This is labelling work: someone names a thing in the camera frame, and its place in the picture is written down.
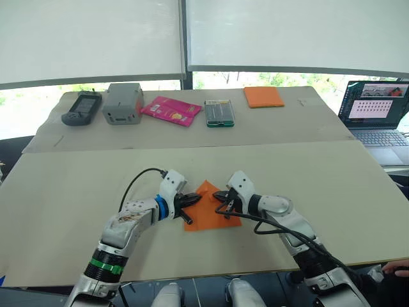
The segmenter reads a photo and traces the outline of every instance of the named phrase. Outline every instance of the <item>black handheld device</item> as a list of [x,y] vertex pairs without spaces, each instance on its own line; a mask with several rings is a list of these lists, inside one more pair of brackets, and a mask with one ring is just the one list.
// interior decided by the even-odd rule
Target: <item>black handheld device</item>
[[61,115],[61,120],[68,126],[88,125],[98,111],[101,101],[101,94],[95,91],[80,92],[71,109]]

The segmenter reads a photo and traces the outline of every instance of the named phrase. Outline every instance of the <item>folded orange cloth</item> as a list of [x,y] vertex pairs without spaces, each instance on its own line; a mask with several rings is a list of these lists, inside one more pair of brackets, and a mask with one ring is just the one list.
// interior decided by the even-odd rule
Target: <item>folded orange cloth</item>
[[220,201],[213,197],[213,193],[217,191],[219,189],[207,180],[197,188],[196,193],[202,198],[195,205],[184,208],[193,219],[191,225],[185,223],[186,232],[242,225],[239,217],[231,216],[230,219],[226,219],[222,214],[215,213],[215,209],[220,206]]
[[284,107],[279,91],[274,86],[244,88],[249,107]]

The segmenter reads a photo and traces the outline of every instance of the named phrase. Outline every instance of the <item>laptop screen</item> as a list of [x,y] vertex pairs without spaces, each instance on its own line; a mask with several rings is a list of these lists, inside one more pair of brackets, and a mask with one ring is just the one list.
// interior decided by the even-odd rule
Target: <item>laptop screen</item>
[[338,117],[348,128],[395,129],[409,108],[409,82],[350,81]]

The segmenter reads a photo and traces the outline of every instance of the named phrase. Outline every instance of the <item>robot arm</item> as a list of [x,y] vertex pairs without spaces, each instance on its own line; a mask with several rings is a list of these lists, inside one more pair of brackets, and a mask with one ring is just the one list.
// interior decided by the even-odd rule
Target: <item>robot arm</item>
[[293,208],[291,200],[283,196],[257,195],[254,184],[242,171],[233,174],[227,187],[229,191],[224,194],[228,205],[226,211],[235,209],[243,214],[262,217],[301,233],[304,238],[312,241],[307,245],[300,237],[280,233],[281,240],[304,274],[305,284],[318,295],[315,306],[370,306],[342,267],[317,249],[310,248],[317,244],[325,251],[317,234],[309,222]]
[[120,287],[122,272],[142,232],[158,221],[177,217],[192,223],[182,209],[197,202],[200,196],[180,194],[186,180],[178,172],[170,170],[164,175],[156,198],[127,201],[122,210],[108,220],[66,307],[112,306],[110,300]]

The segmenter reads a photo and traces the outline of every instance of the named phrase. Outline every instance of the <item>gray box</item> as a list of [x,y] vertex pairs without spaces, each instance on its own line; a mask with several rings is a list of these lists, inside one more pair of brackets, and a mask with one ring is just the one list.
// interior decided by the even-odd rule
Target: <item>gray box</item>
[[141,121],[143,92],[139,83],[112,83],[102,106],[107,123],[111,125],[131,125]]

